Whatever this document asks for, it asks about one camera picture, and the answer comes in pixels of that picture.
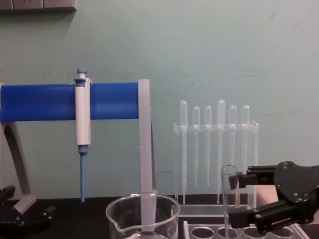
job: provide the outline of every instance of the green wall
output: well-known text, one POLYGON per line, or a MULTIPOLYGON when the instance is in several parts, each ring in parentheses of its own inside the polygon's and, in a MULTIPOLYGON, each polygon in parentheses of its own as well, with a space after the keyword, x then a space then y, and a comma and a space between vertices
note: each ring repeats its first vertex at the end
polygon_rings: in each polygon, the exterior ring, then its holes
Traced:
MULTIPOLYGON (((158 189, 173 193, 178 103, 249 104, 260 164, 318 164, 317 0, 78 0, 75 13, 0 15, 0 81, 150 79, 158 189)), ((39 198, 79 197, 74 122, 20 122, 39 198)), ((92 122, 89 197, 139 190, 138 122, 92 122)), ((1 184, 17 185, 7 146, 1 184)))

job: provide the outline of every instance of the blue cylinder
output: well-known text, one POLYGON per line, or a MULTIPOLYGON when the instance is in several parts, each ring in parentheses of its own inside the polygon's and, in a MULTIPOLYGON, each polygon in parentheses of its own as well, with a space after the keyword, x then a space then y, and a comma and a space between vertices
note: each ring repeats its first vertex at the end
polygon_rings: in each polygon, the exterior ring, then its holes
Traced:
MULTIPOLYGON (((91 84, 91 119, 138 119, 137 83, 91 84)), ((74 85, 1 86, 0 121, 75 120, 74 85)))

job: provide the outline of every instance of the test tube rack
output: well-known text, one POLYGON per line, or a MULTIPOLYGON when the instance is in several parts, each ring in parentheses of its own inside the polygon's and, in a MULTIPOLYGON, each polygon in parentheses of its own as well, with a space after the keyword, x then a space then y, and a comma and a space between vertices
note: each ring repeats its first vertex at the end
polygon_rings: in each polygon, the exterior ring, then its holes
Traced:
MULTIPOLYGON (((241 120, 237 120, 237 107, 231 105, 226 121, 224 100, 217 103, 216 123, 211 106, 204 108, 202 117, 200 107, 194 106, 191 123, 188 121, 186 101, 180 102, 179 113, 179 124, 174 123, 173 127, 175 198, 178 200, 178 196, 183 194, 180 202, 186 206, 189 204, 186 194, 217 194, 219 204, 221 167, 235 165, 239 171, 245 172, 249 165, 258 165, 259 125, 250 120, 248 105, 241 109, 241 120)), ((256 205, 254 186, 241 193, 248 194, 249 207, 256 205)), ((208 206, 201 205, 199 211, 205 211, 203 208, 208 206)), ((223 216, 222 208, 216 214, 223 216)))

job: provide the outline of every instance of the electrical outlet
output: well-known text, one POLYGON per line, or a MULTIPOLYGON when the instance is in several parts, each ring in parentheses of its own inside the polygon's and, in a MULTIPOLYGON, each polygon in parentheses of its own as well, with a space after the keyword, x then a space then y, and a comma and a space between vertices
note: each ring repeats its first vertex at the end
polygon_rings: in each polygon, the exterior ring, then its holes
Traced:
POLYGON ((36 10, 43 9, 42 0, 13 0, 14 10, 36 10))
POLYGON ((75 9, 74 0, 43 0, 44 9, 75 9))
POLYGON ((0 0, 0 11, 13 10, 12 0, 0 0))

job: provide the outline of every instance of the test tube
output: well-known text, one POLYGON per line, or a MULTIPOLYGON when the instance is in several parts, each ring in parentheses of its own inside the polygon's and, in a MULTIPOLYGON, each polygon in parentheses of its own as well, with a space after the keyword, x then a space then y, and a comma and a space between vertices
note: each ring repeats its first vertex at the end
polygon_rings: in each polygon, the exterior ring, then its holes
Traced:
MULTIPOLYGON (((218 152, 217 152, 217 167, 221 168, 223 165, 223 130, 225 124, 225 101, 219 100, 217 104, 217 125, 218 125, 218 152)), ((220 177, 217 175, 217 204, 219 204, 220 195, 220 177)))
POLYGON ((244 125, 243 131, 243 151, 242 151, 242 167, 243 172, 247 170, 247 150, 248 150, 248 124, 250 117, 250 109, 248 105, 244 105, 241 111, 241 120, 244 125))
POLYGON ((219 234, 222 238, 241 238, 240 230, 234 230, 230 225, 228 211, 230 208, 239 208, 239 183, 238 183, 238 170, 233 165, 226 165, 221 168, 221 183, 223 194, 223 206, 224 206, 224 232, 219 234))
POLYGON ((205 108, 205 125, 206 125, 206 177, 207 186, 209 186, 209 168, 210 168, 210 128, 212 124, 212 111, 210 106, 205 108))
POLYGON ((235 165, 235 131, 237 124, 237 107, 235 105, 230 106, 229 108, 229 124, 230 124, 230 164, 235 165))
POLYGON ((182 192, 183 204, 185 204, 186 186, 187 186, 187 102, 181 101, 179 103, 179 120, 181 127, 181 156, 182 156, 182 192))
POLYGON ((198 173, 198 131, 200 124, 200 108, 194 106, 193 108, 193 127, 194 127, 194 175, 195 186, 197 186, 197 173, 198 173))

